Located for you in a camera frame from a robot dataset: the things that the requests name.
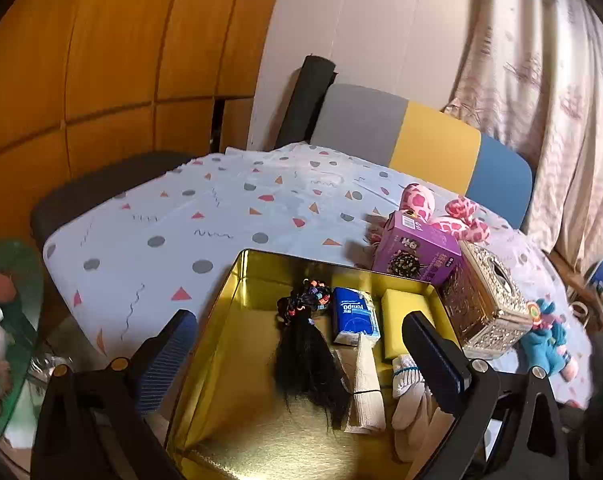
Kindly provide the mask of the beige knitted cloth roll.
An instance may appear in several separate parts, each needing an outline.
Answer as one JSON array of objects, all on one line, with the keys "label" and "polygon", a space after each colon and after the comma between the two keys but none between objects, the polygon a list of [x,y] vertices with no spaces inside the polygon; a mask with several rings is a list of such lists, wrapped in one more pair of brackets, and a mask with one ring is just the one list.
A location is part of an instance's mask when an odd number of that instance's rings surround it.
[{"label": "beige knitted cloth roll", "polygon": [[386,429],[384,397],[374,359],[375,342],[367,335],[353,334],[353,346],[333,350],[341,383],[349,394],[341,430],[346,434],[375,434]]}]

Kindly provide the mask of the black braided hair wig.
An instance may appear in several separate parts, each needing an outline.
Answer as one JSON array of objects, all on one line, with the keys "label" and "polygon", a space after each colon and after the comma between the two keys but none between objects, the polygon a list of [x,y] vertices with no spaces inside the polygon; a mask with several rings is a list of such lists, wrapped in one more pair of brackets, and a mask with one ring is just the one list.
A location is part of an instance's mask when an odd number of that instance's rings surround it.
[{"label": "black braided hair wig", "polygon": [[286,401],[306,399],[324,411],[334,429],[341,428],[350,403],[343,373],[315,318],[325,311],[332,289],[315,278],[304,278],[288,296],[277,300],[273,377]]}]

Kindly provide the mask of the white glove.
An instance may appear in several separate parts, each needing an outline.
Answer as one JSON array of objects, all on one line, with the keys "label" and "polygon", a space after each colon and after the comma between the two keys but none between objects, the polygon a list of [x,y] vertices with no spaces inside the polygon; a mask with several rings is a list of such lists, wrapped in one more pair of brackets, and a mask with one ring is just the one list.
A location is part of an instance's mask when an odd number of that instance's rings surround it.
[{"label": "white glove", "polygon": [[393,398],[395,451],[402,463],[413,463],[436,447],[445,428],[431,389],[409,354],[393,359]]}]

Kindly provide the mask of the blue plush toy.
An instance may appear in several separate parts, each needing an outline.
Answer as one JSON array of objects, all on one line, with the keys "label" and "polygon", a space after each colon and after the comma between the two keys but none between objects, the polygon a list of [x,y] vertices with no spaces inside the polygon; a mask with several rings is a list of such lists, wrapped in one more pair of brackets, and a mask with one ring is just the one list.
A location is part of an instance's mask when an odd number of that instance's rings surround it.
[{"label": "blue plush toy", "polygon": [[529,313],[533,317],[531,330],[519,339],[529,372],[541,368],[547,376],[560,374],[571,382],[579,372],[578,361],[567,348],[567,331],[562,319],[555,314],[555,303],[543,298],[530,301]]}]

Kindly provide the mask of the patterned plastic tablecloth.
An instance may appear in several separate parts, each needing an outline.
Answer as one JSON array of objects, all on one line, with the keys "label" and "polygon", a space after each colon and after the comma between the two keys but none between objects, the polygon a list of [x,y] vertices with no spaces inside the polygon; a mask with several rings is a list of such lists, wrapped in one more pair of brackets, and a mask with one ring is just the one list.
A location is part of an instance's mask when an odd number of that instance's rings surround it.
[{"label": "patterned plastic tablecloth", "polygon": [[43,259],[92,346],[108,358],[131,356],[176,310],[203,316],[246,248],[369,268],[369,237],[413,180],[306,143],[230,148],[66,223]]}]

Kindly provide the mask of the blue tissue pack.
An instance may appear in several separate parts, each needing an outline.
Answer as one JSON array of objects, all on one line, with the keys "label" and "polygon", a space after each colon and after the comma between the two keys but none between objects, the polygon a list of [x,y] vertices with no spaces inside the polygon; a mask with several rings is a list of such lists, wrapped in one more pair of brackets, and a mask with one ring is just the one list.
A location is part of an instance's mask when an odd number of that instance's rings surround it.
[{"label": "blue tissue pack", "polygon": [[379,321],[372,296],[368,292],[347,287],[335,287],[333,304],[333,343],[356,347],[361,337],[375,346],[381,339]]}]

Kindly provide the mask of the purple cardboard box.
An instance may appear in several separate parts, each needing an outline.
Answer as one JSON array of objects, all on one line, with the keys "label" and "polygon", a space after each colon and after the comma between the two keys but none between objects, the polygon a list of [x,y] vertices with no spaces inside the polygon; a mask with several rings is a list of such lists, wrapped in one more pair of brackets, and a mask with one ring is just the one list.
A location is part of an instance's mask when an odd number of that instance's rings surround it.
[{"label": "purple cardboard box", "polygon": [[384,226],[372,269],[439,286],[461,260],[460,245],[452,235],[395,211]]}]

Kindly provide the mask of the pink spotted plush toy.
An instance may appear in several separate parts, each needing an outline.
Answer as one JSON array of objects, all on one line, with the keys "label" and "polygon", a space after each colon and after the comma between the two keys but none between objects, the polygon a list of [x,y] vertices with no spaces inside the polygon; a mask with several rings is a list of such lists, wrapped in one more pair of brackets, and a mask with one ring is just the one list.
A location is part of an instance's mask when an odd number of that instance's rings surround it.
[{"label": "pink spotted plush toy", "polygon": [[487,244],[491,231],[485,220],[477,217],[479,205],[470,198],[458,195],[445,206],[443,216],[435,216],[435,195],[427,186],[410,183],[402,192],[399,210],[410,218],[421,220],[452,235],[456,240]]}]

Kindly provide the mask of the grey yellow blue chair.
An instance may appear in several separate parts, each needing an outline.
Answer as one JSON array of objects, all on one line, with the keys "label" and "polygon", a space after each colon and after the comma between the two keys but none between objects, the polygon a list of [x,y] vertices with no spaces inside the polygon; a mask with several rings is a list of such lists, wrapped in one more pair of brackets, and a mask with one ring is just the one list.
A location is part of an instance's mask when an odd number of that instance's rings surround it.
[{"label": "grey yellow blue chair", "polygon": [[308,55],[275,146],[315,142],[475,200],[518,229],[533,192],[528,162],[461,120],[401,96],[338,84],[336,65]]}]

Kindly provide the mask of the beige patterned curtain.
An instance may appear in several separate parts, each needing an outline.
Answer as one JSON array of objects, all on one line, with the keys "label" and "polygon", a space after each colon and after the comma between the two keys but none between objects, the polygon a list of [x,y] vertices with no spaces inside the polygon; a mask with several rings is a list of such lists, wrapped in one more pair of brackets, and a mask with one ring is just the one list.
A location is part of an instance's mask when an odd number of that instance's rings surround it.
[{"label": "beige patterned curtain", "polygon": [[587,0],[481,0],[446,111],[533,168],[523,230],[578,271],[603,257],[603,23]]}]

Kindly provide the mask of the wooden wardrobe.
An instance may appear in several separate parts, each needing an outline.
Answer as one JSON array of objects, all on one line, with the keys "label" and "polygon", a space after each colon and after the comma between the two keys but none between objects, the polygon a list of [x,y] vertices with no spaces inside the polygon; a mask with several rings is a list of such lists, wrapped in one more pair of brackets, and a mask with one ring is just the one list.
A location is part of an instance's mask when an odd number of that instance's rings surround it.
[{"label": "wooden wardrobe", "polygon": [[16,0],[0,21],[0,237],[74,177],[246,148],[275,0]]}]

